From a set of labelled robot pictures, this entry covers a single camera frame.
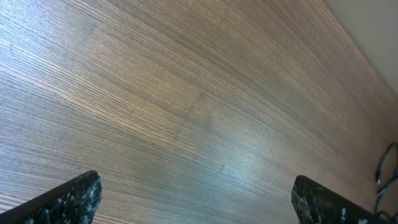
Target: scuffed black surface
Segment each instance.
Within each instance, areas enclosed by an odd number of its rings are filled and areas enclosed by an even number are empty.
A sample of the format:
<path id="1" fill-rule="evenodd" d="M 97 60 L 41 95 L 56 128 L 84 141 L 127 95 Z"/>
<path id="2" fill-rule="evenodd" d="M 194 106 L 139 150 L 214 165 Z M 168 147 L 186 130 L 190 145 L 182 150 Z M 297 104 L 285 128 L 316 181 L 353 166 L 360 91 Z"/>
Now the scuffed black surface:
<path id="1" fill-rule="evenodd" d="M 0 214 L 0 223 L 91 223 L 101 201 L 101 192 L 98 173 L 89 171 Z"/>
<path id="2" fill-rule="evenodd" d="M 367 210 L 302 175 L 296 178 L 293 186 L 292 204 L 301 224 L 387 223 L 373 220 Z"/>

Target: brown wooden surface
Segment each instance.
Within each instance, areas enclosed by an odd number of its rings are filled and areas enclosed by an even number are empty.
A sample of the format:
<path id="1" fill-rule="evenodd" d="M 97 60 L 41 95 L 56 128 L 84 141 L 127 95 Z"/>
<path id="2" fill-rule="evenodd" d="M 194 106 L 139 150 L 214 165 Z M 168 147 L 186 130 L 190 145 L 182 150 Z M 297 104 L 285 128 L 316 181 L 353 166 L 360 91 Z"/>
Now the brown wooden surface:
<path id="1" fill-rule="evenodd" d="M 0 3 L 0 209 L 86 170 L 95 223 L 297 223 L 307 175 L 372 209 L 398 100 L 322 1 Z"/>

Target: gray wall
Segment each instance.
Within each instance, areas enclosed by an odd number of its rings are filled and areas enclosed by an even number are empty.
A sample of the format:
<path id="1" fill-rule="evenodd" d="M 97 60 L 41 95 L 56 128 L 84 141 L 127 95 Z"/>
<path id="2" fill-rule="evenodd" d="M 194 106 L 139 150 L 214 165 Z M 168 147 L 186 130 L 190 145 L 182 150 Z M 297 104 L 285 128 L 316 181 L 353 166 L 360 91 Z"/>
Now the gray wall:
<path id="1" fill-rule="evenodd" d="M 398 0 L 325 0 L 378 73 L 398 93 Z"/>

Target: wood grain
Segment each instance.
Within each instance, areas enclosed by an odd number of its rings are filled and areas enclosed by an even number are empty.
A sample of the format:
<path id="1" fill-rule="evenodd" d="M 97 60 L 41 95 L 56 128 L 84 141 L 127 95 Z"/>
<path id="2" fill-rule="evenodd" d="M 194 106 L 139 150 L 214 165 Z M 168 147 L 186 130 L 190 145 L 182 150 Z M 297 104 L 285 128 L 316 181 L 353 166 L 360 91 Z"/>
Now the wood grain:
<path id="1" fill-rule="evenodd" d="M 6 0 L 0 105 L 0 212 L 94 169 L 95 223 L 297 223 L 299 174 L 372 209 L 398 138 L 323 1 Z"/>

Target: black cable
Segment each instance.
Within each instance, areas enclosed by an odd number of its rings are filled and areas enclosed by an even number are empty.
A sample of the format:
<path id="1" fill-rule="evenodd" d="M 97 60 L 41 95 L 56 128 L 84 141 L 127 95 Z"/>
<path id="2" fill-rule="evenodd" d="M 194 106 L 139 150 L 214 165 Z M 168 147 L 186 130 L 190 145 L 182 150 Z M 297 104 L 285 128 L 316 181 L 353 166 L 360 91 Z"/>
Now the black cable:
<path id="1" fill-rule="evenodd" d="M 383 167 L 383 165 L 384 165 L 384 161 L 386 160 L 388 153 L 390 152 L 390 150 L 391 150 L 394 146 L 395 146 L 395 149 L 397 150 L 397 153 L 398 153 L 398 144 L 397 144 L 396 142 L 393 142 L 393 143 L 391 143 L 391 144 L 388 146 L 388 148 L 387 148 L 387 150 L 385 151 L 383 157 L 381 158 L 381 161 L 380 161 L 380 164 L 379 164 L 379 168 L 377 169 L 377 172 L 376 172 L 376 180 L 377 180 L 377 183 L 378 183 L 378 184 L 381 184 L 381 179 L 382 179 L 382 177 L 381 177 L 381 171 L 382 171 L 382 167 Z M 382 187 L 379 189 L 379 196 L 377 197 L 376 205 L 374 206 L 374 216 L 375 216 L 375 219 L 378 219 L 381 215 L 384 215 L 385 217 L 388 218 L 389 222 L 391 222 L 391 223 L 393 223 L 393 224 L 396 224 L 396 223 L 397 223 L 398 212 L 397 212 L 394 216 L 392 216 L 392 217 L 390 217 L 390 216 L 388 215 L 388 213 L 386 213 L 386 212 L 383 212 L 383 211 L 379 212 L 380 201 L 381 201 L 383 195 L 386 193 L 387 188 L 388 188 L 393 182 L 395 182 L 397 179 L 398 179 L 398 163 L 397 163 L 397 167 L 396 167 L 395 170 L 394 170 L 394 175 L 387 181 L 386 184 L 384 184 L 384 186 L 382 186 Z"/>

